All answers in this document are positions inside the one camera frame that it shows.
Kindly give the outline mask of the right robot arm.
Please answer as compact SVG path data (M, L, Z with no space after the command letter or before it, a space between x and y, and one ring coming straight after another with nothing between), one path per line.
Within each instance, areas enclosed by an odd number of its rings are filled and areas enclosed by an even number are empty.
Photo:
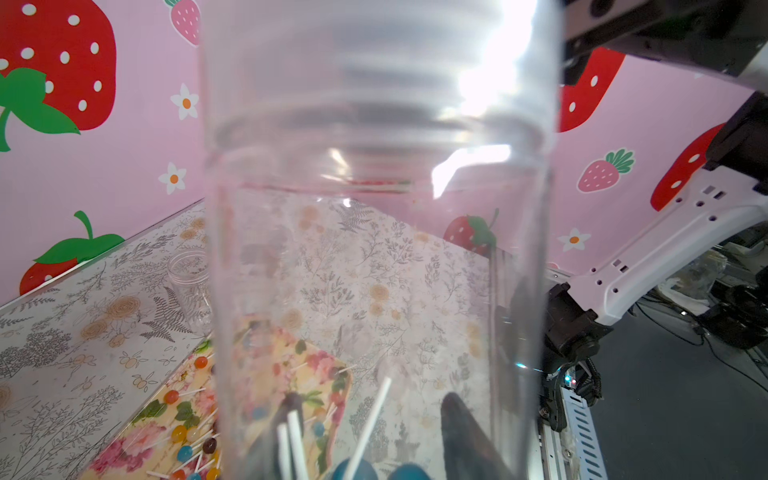
M683 67L752 95L652 196L658 216L612 256L554 285L544 317L539 414L567 425L567 371L648 290L717 242L767 217L767 5L763 1L567 1L564 82L588 83L599 48Z

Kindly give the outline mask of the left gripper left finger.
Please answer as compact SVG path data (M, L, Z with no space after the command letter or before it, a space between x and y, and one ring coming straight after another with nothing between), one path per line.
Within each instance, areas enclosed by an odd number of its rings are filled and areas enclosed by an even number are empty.
M279 467L279 438L277 427L287 423L291 411L301 413L303 398L297 392L288 392L269 421L266 430L261 433L249 448L244 460L243 479L283 479Z

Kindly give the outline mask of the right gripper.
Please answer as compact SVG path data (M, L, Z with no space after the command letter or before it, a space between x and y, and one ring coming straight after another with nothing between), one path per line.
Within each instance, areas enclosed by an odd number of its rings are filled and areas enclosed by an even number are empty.
M765 1L564 1L564 76L600 47L719 78L767 76Z

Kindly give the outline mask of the clear jar blue candies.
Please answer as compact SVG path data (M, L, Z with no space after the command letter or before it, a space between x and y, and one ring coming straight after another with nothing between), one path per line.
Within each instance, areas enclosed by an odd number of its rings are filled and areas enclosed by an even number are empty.
M528 475L562 60L557 1L208 1L210 289L223 475L285 395L283 329L352 368L321 479L447 479L459 395ZM304 420L283 479L311 479Z

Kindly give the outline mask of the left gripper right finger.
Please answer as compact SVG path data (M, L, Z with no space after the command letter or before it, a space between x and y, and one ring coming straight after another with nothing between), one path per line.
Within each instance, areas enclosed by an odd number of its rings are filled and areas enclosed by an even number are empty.
M457 393L443 398L440 413L448 480L510 478L508 467Z

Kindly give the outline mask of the clear jar orange candies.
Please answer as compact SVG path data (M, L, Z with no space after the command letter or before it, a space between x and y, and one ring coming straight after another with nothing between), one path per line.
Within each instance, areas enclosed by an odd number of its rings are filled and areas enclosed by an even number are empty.
M195 334L211 332L208 258L203 249L182 249L167 263L168 277L186 326Z

